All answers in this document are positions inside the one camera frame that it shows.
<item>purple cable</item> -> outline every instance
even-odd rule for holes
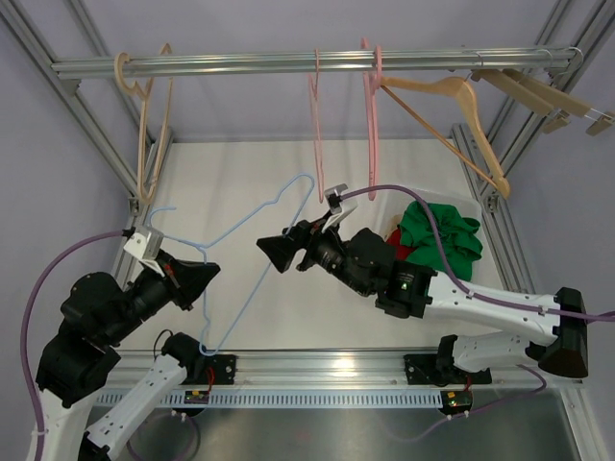
[[[35,300],[37,299],[38,291],[40,291],[40,287],[45,282],[51,271],[62,262],[68,255],[73,252],[79,250],[85,245],[93,242],[97,242],[99,240],[104,240],[106,238],[112,237],[121,237],[122,230],[118,230],[115,232],[106,232],[101,233],[100,235],[94,235],[93,237],[82,240],[79,243],[76,243],[72,247],[60,253],[51,263],[45,268],[40,277],[35,283],[35,287],[32,289],[32,293],[30,293],[30,298],[28,298],[28,303],[26,304],[26,310],[23,313],[23,319],[21,321],[21,335],[19,337],[19,353],[21,355],[21,369],[23,370],[23,375],[26,379],[26,387],[28,388],[28,393],[30,394],[30,400],[32,401],[32,407],[35,409],[35,419],[37,420],[37,430],[38,430],[38,438],[37,438],[37,451],[35,453],[35,461],[40,461],[42,458],[42,451],[45,444],[45,419],[42,412],[42,405],[40,404],[40,399],[38,398],[37,388],[35,386],[35,381],[32,378],[32,373],[30,372],[30,360],[28,359],[28,327],[30,325],[30,317],[32,316],[32,309],[35,305]]]
[[[341,196],[341,199],[342,200],[351,199],[353,197],[356,197],[361,194],[366,194],[373,190],[398,190],[400,192],[405,192],[406,194],[414,198],[414,200],[416,200],[423,207],[423,210],[425,211],[425,214],[427,215],[427,218],[430,221],[431,230],[433,231],[433,236],[435,237],[435,244],[438,248],[438,252],[440,253],[440,258],[442,259],[444,270],[446,271],[447,275],[449,276],[451,281],[456,285],[457,288],[459,288],[466,295],[470,294],[470,289],[467,286],[465,286],[461,280],[457,278],[457,276],[453,272],[453,269],[451,269],[451,266],[449,265],[449,261],[446,258],[446,254],[444,253],[444,248],[442,247],[442,240],[440,240],[440,234],[438,233],[438,227],[435,222],[435,218],[433,217],[433,213],[431,213],[428,203],[425,202],[425,200],[423,200],[419,196],[419,194],[408,189],[407,187],[403,187],[402,185],[382,184],[382,185],[372,185],[369,187],[363,187],[362,189],[358,189],[353,192],[348,192],[347,194],[343,194]],[[525,310],[526,312],[537,312],[537,313],[543,312],[543,310],[540,307],[536,307],[533,305],[512,303],[510,301],[498,300],[496,298],[491,298],[490,296],[482,295],[481,293],[474,293],[474,297],[477,300],[484,301],[486,303],[501,305],[503,307],[511,307],[513,309]],[[591,322],[615,322],[615,317],[612,316],[615,313],[615,311],[606,312],[601,315],[591,315],[591,314],[581,314],[578,312],[567,312],[567,311],[562,311],[559,309],[549,308],[546,310],[546,313],[553,314],[553,315],[561,315],[561,316],[566,316],[566,317],[574,317],[576,319],[585,320],[590,323]]]
[[[149,421],[149,423],[156,421],[156,420],[160,420],[162,418],[166,418],[167,416],[169,416],[168,413],[163,413],[161,415],[158,415],[154,418],[152,418],[152,420]],[[196,434],[199,430],[199,426],[192,420],[192,418],[187,418],[187,421],[190,423],[190,426],[192,427],[192,434],[190,435],[190,440],[188,441],[188,443],[185,445],[185,448],[182,450],[182,452],[180,453],[180,455],[176,458],[173,458],[173,461],[184,461],[186,459],[186,457],[188,456],[188,453],[190,452],[190,448],[192,447],[192,444],[194,443],[194,439],[196,438]],[[144,458],[142,458],[133,448],[133,445],[131,444],[131,441],[129,440],[128,443],[126,444],[126,449],[128,450],[128,453],[133,457],[133,459],[135,459],[136,461],[145,461]]]
[[[500,406],[504,403],[508,403],[514,400],[526,399],[527,397],[535,396],[536,394],[539,394],[545,389],[547,389],[547,381],[538,372],[535,372],[533,369],[528,368],[525,365],[517,365],[517,366],[519,368],[526,370],[527,372],[532,373],[534,376],[540,379],[540,387],[537,387],[536,389],[532,389],[531,391],[528,391],[528,392],[524,392],[523,394],[520,394],[517,396],[504,397],[503,399],[492,401],[491,403],[487,403],[486,405],[480,408],[477,408],[476,410],[469,411],[468,415],[479,415],[480,413],[484,413],[487,410],[490,410],[491,408],[495,408],[496,406]],[[378,416],[380,426],[382,430],[384,430],[386,435],[390,437],[391,439],[395,440],[396,442],[399,442],[402,444],[414,444],[416,442],[420,442],[423,439],[425,439],[428,435],[430,435],[432,432],[434,432],[437,428],[442,426],[443,424],[447,423],[448,421],[458,420],[460,418],[466,418],[465,413],[458,413],[456,415],[453,415],[450,420],[448,418],[445,418],[443,420],[436,421],[431,426],[429,426],[423,433],[417,435],[416,437],[406,438],[406,437],[400,437],[399,435],[392,433],[390,429],[386,427],[386,425],[384,424],[384,421],[380,418],[380,416]]]

